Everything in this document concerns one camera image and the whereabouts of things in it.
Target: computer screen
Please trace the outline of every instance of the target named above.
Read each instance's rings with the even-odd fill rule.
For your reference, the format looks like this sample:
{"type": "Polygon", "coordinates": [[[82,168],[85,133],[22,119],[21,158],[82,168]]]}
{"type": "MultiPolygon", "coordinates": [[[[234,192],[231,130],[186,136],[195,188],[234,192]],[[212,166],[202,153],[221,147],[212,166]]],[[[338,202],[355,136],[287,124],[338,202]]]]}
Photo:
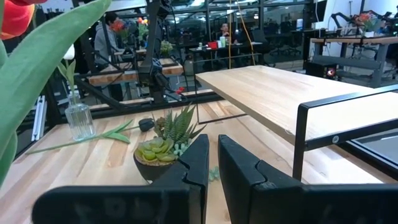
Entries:
{"type": "Polygon", "coordinates": [[[326,5],[328,4],[327,0],[320,1],[318,0],[318,5],[316,3],[312,4],[312,15],[311,15],[311,22],[322,22],[325,17],[325,10],[326,10],[326,5]]]}

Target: red tulip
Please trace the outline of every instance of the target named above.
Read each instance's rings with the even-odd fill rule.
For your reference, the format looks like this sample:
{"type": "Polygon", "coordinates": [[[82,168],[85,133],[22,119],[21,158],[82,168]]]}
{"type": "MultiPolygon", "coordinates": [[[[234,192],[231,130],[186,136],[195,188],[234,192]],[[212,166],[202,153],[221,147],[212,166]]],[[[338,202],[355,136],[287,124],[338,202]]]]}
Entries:
{"type": "Polygon", "coordinates": [[[23,34],[32,20],[34,11],[34,5],[17,6],[5,0],[1,39],[6,40],[23,34]]]}
{"type": "Polygon", "coordinates": [[[28,6],[31,4],[45,3],[47,0],[10,0],[10,1],[12,1],[17,6],[28,6]]]}

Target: black plant pot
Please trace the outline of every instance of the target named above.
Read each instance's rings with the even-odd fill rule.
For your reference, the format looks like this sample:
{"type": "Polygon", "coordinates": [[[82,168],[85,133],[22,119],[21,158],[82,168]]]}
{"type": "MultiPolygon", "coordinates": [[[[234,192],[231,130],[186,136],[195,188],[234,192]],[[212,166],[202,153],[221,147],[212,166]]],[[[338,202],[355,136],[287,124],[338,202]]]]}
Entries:
{"type": "Polygon", "coordinates": [[[134,162],[137,165],[137,168],[141,174],[141,176],[146,180],[155,181],[161,175],[163,175],[173,164],[167,164],[163,166],[148,166],[145,164],[140,163],[136,155],[133,155],[134,162]]]}

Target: black stone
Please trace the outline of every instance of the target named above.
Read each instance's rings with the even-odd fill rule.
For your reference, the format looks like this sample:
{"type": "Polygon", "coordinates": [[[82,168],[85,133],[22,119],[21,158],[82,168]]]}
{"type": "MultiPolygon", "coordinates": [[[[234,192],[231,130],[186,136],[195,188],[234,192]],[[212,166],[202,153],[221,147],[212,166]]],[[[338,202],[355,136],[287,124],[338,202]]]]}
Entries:
{"type": "Polygon", "coordinates": [[[152,118],[145,118],[138,122],[139,129],[142,132],[149,131],[151,128],[155,126],[155,122],[152,118]]]}

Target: glass vase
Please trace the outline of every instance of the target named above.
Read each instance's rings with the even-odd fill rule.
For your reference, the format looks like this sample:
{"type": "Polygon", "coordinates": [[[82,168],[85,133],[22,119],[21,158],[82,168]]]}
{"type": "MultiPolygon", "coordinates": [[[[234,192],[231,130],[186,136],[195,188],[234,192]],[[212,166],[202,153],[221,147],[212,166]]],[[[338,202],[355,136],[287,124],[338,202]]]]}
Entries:
{"type": "Polygon", "coordinates": [[[65,110],[72,138],[81,141],[95,135],[90,107],[80,102],[76,95],[69,96],[69,105],[65,110]]]}

